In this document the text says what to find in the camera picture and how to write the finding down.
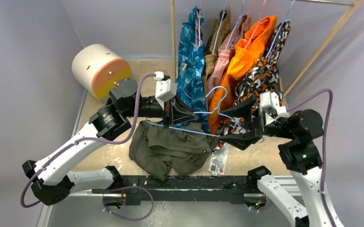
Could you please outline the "olive green shorts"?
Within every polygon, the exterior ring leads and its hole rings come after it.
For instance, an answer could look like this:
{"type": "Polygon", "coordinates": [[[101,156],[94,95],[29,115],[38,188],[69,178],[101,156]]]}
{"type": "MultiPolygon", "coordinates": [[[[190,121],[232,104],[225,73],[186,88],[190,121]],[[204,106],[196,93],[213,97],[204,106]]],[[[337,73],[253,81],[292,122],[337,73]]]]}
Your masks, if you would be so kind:
{"type": "MultiPolygon", "coordinates": [[[[182,129],[203,132],[200,123],[192,122],[182,129]]],[[[199,170],[217,145],[211,136],[151,125],[141,121],[129,147],[129,158],[160,181],[171,170],[179,177],[199,170]]]]}

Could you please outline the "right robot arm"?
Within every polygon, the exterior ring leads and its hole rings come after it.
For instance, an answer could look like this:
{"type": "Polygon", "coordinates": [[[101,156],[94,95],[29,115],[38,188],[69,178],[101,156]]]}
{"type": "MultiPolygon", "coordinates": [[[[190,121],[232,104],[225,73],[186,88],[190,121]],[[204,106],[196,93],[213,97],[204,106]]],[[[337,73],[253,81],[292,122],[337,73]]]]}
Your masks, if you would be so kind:
{"type": "Polygon", "coordinates": [[[295,180],[303,203],[284,189],[264,166],[248,171],[247,187],[265,194],[293,227],[340,227],[340,221],[325,185],[325,165],[314,144],[324,135],[321,115],[307,109],[289,114],[278,95],[265,92],[251,95],[222,114],[242,118],[245,133],[221,136],[224,141],[244,150],[263,136],[288,139],[278,146],[279,155],[295,180]]]}

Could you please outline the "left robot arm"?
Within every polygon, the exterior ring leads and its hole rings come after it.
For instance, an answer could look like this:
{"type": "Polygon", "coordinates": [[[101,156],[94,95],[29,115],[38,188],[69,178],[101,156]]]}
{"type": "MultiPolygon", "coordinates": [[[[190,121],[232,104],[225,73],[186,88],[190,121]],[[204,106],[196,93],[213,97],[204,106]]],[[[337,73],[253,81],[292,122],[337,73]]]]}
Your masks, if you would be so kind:
{"type": "Polygon", "coordinates": [[[77,134],[46,158],[22,165],[29,179],[26,189],[32,190],[38,202],[54,205],[70,194],[93,189],[119,192],[123,179],[115,167],[86,172],[73,169],[100,147],[123,144],[118,137],[126,131],[133,133],[138,117],[160,118],[165,126],[198,119],[177,95],[161,105],[153,96],[142,97],[141,87],[142,83],[132,78],[117,81],[106,104],[77,134]]]}

